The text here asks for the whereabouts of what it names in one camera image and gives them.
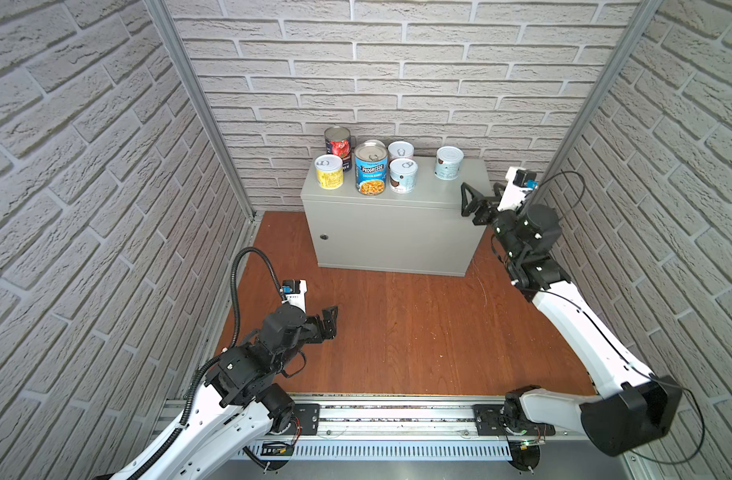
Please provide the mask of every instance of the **wooden floor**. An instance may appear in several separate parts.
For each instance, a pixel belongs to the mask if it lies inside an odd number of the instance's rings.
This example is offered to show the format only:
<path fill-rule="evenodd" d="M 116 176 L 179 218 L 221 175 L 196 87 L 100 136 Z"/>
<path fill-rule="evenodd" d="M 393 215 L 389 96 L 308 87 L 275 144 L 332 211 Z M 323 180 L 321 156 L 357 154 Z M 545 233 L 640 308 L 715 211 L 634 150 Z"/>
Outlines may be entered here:
<path fill-rule="evenodd" d="M 307 313 L 339 305 L 337 338 L 304 348 L 288 392 L 503 395 L 536 384 L 589 395 L 590 378 L 555 327 L 510 284 L 487 231 L 464 278 L 320 268 L 303 213 L 267 212 L 255 246 L 280 280 L 307 281 Z M 238 286 L 241 337 L 277 308 L 261 259 Z M 229 344 L 232 313 L 217 351 Z M 301 366 L 297 357 L 288 371 Z"/>

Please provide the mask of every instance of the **gray cabinet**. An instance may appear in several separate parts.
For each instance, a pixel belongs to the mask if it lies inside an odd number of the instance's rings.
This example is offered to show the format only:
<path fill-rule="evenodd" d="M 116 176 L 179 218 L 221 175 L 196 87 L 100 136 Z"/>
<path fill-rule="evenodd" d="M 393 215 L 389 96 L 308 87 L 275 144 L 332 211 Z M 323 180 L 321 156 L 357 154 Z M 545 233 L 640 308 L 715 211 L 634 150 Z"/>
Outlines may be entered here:
<path fill-rule="evenodd" d="M 485 195 L 491 187 L 482 160 L 464 160 L 459 178 L 435 177 L 434 158 L 416 158 L 417 186 L 373 197 L 355 189 L 355 173 L 335 190 L 320 188 L 311 168 L 302 203 L 319 266 L 411 274 L 464 276 L 484 226 L 460 214 L 460 186 Z"/>

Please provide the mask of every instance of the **metal corner post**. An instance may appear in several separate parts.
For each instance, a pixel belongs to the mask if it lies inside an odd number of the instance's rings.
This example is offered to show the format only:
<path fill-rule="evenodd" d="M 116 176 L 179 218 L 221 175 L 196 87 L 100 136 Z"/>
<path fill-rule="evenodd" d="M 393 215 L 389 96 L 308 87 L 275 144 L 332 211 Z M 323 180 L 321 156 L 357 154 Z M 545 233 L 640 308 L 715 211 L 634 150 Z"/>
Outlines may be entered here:
<path fill-rule="evenodd" d="M 195 74 L 195 68 L 192 66 L 192 62 L 190 62 L 190 58 L 185 50 L 185 44 L 179 37 L 174 19 L 171 17 L 165 0 L 145 1 L 147 2 L 152 21 L 158 27 L 163 45 L 168 49 L 171 63 L 174 64 L 174 67 L 179 73 L 179 78 L 187 90 L 187 94 L 195 108 L 195 113 L 198 114 L 201 122 L 203 122 L 203 130 L 205 130 L 208 140 L 211 141 L 211 145 L 214 146 L 214 152 L 217 155 L 219 163 L 225 169 L 227 181 L 230 182 L 230 186 L 235 192 L 238 204 L 241 206 L 246 218 L 253 222 L 256 211 L 246 194 L 246 188 L 241 181 L 241 177 L 237 174 L 232 157 L 227 149 L 225 138 L 222 136 L 221 130 L 219 130 L 219 125 L 208 104 L 206 94 L 203 92 L 200 82 L 198 82 L 198 75 Z"/>
<path fill-rule="evenodd" d="M 603 98 L 609 93 L 616 78 L 620 75 L 627 59 L 630 58 L 632 51 L 635 50 L 641 35 L 643 35 L 644 30 L 646 30 L 646 27 L 659 9 L 662 1 L 641 0 L 640 4 L 638 4 L 638 7 L 630 18 L 630 23 L 627 24 L 625 33 L 622 34 L 606 66 L 601 70 L 598 80 L 592 85 L 592 89 L 582 104 L 580 112 L 574 117 L 569 131 L 566 132 L 566 136 L 561 140 L 558 150 L 556 150 L 553 159 L 550 161 L 550 165 L 547 166 L 543 178 L 549 178 L 560 171 L 563 162 L 566 161 L 576 141 L 580 139 L 582 132 L 590 124 L 592 116 L 601 105 Z M 539 201 L 546 194 L 547 190 L 542 191 L 537 189 L 534 192 L 531 202 Z"/>

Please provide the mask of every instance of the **white can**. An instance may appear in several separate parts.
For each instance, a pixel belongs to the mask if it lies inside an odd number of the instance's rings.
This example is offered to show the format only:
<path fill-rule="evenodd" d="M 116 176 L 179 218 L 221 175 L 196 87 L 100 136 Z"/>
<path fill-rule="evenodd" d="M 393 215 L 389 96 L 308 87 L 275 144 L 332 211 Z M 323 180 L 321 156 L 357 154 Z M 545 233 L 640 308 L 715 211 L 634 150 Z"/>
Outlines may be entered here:
<path fill-rule="evenodd" d="M 342 158 L 339 155 L 321 155 L 315 159 L 315 174 L 318 184 L 326 190 L 339 188 L 344 183 Z"/>
<path fill-rule="evenodd" d="M 410 158 L 413 160 L 413 145 L 407 141 L 394 141 L 387 147 L 387 153 L 390 156 L 390 160 L 396 158 Z"/>
<path fill-rule="evenodd" d="M 407 194 L 417 184 L 419 165 L 410 158 L 396 158 L 390 162 L 390 188 L 393 192 Z"/>
<path fill-rule="evenodd" d="M 384 146 L 384 142 L 381 140 L 377 140 L 375 138 L 372 138 L 371 140 L 366 140 L 363 142 L 364 145 L 371 144 L 371 145 L 379 145 L 381 148 L 387 148 Z"/>
<path fill-rule="evenodd" d="M 464 153 L 462 150 L 447 145 L 436 153 L 435 176 L 441 180 L 454 180 L 459 177 L 459 168 L 462 167 Z"/>

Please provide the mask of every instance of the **cabinet top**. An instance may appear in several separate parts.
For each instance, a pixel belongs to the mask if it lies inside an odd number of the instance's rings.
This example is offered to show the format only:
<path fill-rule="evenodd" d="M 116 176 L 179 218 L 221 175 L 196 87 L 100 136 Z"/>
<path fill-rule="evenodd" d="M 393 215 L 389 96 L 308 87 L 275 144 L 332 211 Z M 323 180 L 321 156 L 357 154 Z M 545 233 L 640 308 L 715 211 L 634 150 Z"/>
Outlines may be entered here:
<path fill-rule="evenodd" d="M 489 175 L 486 172 L 483 160 L 462 160 L 462 167 L 456 180 L 441 180 L 435 176 L 435 158 L 415 157 L 414 161 L 419 165 L 419 171 L 417 172 L 417 184 L 411 192 L 398 194 L 393 192 L 388 183 L 384 192 L 379 195 L 369 196 L 363 195 L 355 189 L 354 166 L 349 172 L 345 172 L 344 184 L 341 187 L 335 190 L 321 188 L 317 183 L 315 168 L 311 160 L 311 168 L 307 172 L 307 178 L 304 180 L 304 187 L 302 187 L 302 200 L 458 210 L 462 207 L 460 187 L 463 182 L 467 182 L 468 185 L 483 195 L 493 195 L 491 182 L 489 182 Z"/>

